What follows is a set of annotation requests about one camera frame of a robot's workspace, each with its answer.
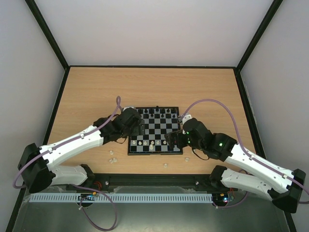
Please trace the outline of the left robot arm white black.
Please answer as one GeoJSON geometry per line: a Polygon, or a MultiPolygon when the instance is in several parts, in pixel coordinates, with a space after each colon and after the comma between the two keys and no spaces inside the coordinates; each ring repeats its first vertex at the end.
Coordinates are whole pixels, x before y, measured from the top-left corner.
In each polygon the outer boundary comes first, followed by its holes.
{"type": "Polygon", "coordinates": [[[135,108],[125,108],[120,114],[99,118],[83,131],[62,141],[25,147],[18,170],[29,193],[37,193],[54,185],[89,187],[94,174],[86,164],[62,166],[66,160],[94,147],[120,138],[144,134],[144,120],[135,108]]]}

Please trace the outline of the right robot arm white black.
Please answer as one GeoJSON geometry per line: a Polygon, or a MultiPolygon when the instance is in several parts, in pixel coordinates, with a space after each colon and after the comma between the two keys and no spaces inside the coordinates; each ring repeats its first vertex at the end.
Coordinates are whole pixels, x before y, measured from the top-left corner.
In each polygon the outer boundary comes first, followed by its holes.
{"type": "Polygon", "coordinates": [[[235,172],[217,165],[210,175],[215,189],[237,188],[264,197],[284,212],[295,213],[301,203],[306,174],[300,169],[280,167],[244,148],[240,142],[223,133],[211,133],[205,125],[185,116],[183,128],[165,135],[169,146],[202,151],[210,159],[232,164],[246,171],[235,172]]]}

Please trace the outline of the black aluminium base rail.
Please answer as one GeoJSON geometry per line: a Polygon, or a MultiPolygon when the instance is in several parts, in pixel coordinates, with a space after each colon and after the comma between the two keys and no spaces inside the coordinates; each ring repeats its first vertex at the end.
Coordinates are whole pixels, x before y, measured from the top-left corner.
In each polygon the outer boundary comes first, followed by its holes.
{"type": "Polygon", "coordinates": [[[116,187],[181,187],[226,193],[227,187],[214,187],[209,174],[95,174],[91,188],[111,192],[116,187]]]}

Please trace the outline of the black white chessboard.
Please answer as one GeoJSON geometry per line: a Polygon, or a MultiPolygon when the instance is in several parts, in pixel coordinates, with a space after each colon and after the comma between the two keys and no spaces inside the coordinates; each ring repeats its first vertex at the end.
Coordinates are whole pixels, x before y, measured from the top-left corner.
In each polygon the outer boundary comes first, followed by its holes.
{"type": "Polygon", "coordinates": [[[179,114],[179,108],[177,106],[172,107],[160,107],[159,109],[165,109],[165,117],[161,118],[161,113],[157,114],[155,111],[155,107],[137,107],[136,110],[138,112],[139,109],[143,110],[143,114],[140,114],[141,118],[144,120],[145,124],[145,135],[144,136],[131,136],[128,140],[128,152],[127,154],[130,156],[133,155],[182,155],[183,150],[174,148],[171,149],[168,145],[163,144],[163,141],[165,140],[164,135],[172,132],[172,131],[178,131],[181,129],[180,123],[178,121],[179,114]],[[176,109],[175,114],[167,114],[167,109],[176,109]],[[144,110],[147,109],[154,109],[154,118],[150,118],[149,112],[147,114],[144,113],[144,110]],[[154,141],[154,149],[151,151],[149,150],[150,142],[154,141]]]}

